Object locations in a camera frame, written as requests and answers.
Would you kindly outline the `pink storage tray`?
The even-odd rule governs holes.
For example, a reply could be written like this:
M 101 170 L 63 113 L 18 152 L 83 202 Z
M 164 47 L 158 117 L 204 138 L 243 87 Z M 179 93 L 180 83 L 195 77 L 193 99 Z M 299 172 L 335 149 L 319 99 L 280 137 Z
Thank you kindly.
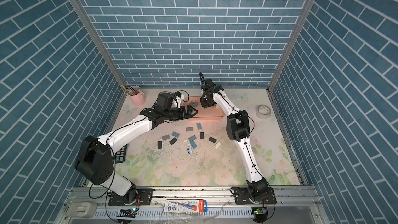
M 201 103 L 200 103 L 200 97 L 199 96 L 194 96 L 191 97 L 188 101 L 188 103 L 186 103 L 186 106 L 188 106 L 190 104 L 190 102 L 198 102 L 198 106 L 195 107 L 195 109 L 197 109 L 199 111 L 199 113 L 189 119 L 192 121 L 201 121 L 201 120 L 222 120 L 224 118 L 224 112 L 222 111 L 221 108 L 218 107 L 218 105 L 214 105 L 213 107 L 209 107 L 209 108 L 202 108 Z

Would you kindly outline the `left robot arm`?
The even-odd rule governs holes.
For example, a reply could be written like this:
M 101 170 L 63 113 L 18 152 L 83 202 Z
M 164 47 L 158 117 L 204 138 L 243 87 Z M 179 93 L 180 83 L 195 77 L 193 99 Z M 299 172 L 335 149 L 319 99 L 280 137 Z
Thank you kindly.
M 150 108 L 143 109 L 129 123 L 99 137 L 89 135 L 80 147 L 75 169 L 94 185 L 106 187 L 115 194 L 135 197 L 136 186 L 116 172 L 115 154 L 129 142 L 163 123 L 193 118 L 198 110 L 185 105 L 180 92 L 161 92 Z

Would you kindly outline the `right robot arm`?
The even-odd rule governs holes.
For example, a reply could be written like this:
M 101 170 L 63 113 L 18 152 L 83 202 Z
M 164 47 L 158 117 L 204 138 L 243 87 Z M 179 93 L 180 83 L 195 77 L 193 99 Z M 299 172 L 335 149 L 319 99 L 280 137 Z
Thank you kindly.
M 268 193 L 271 187 L 260 172 L 251 148 L 251 118 L 246 110 L 241 110 L 232 103 L 220 85 L 216 85 L 211 79 L 205 79 L 203 73 L 199 73 L 199 77 L 202 89 L 201 105 L 203 108 L 217 105 L 225 113 L 227 136 L 239 150 L 246 171 L 248 192 L 256 201 Z

